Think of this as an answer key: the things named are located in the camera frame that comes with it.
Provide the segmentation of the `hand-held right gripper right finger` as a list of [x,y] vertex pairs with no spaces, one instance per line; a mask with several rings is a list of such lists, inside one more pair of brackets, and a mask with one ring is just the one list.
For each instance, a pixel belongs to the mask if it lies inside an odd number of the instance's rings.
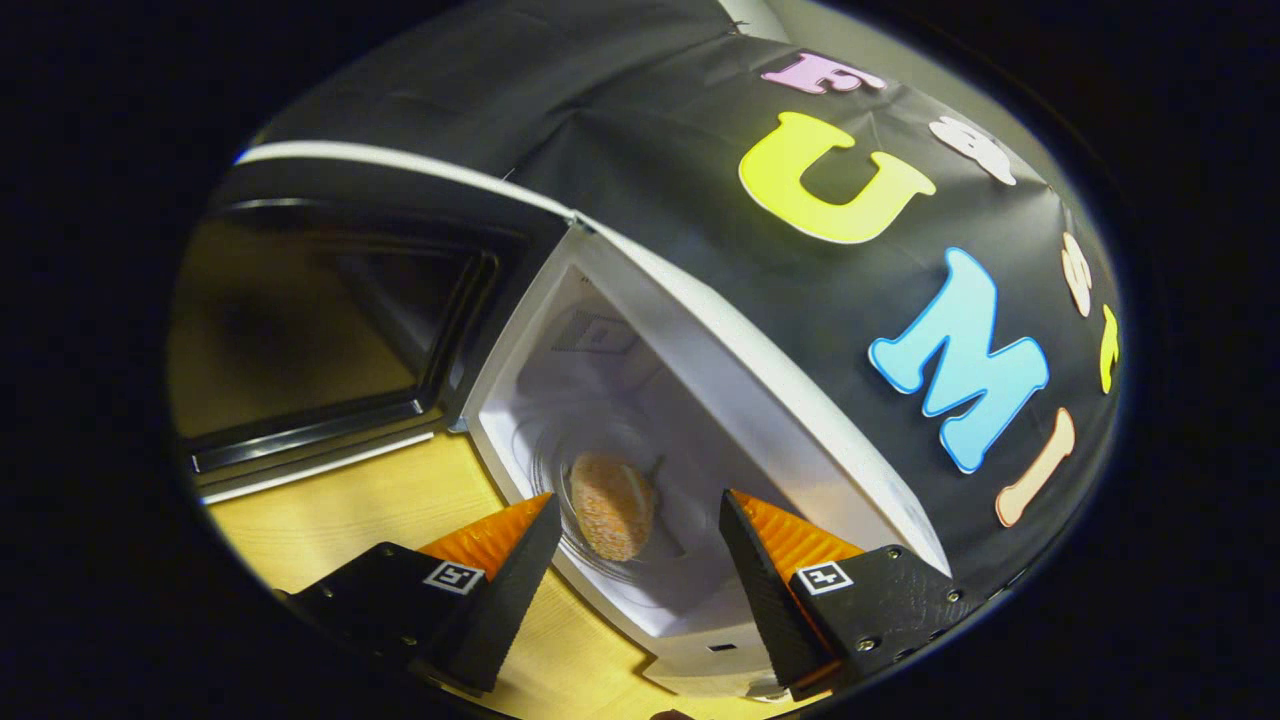
[[739,489],[719,533],[777,682],[795,698],[855,691],[923,655],[977,594],[901,544],[861,550]]

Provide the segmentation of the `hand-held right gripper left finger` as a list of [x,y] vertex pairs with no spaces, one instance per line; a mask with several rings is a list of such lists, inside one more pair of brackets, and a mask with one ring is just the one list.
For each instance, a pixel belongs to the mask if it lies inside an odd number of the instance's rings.
[[279,600],[376,665],[480,696],[497,685],[562,537],[553,493],[420,548],[378,543]]

